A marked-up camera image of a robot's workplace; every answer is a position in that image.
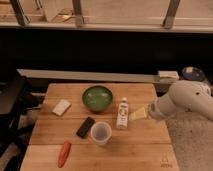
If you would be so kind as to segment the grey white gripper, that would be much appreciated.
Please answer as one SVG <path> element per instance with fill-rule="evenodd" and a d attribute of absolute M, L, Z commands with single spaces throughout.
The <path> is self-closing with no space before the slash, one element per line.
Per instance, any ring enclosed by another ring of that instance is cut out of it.
<path fill-rule="evenodd" d="M 148 105 L 148 113 L 153 119 L 156 120 L 162 120 L 164 118 L 164 115 L 160 110 L 160 102 L 158 100 L 154 100 Z M 147 117 L 147 110 L 145 107 L 142 107 L 137 111 L 131 113 L 129 115 L 129 120 L 133 121 L 138 119 L 146 119 Z"/>

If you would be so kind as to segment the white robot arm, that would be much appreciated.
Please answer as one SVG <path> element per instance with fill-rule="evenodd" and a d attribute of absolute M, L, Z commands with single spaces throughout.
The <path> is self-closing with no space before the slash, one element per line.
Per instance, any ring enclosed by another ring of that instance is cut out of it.
<path fill-rule="evenodd" d="M 213 121 L 213 97 L 211 88 L 203 82 L 179 80 L 171 84 L 168 92 L 156 98 L 147 107 L 132 112 L 129 120 L 151 117 L 163 120 L 179 111 L 199 113 Z"/>

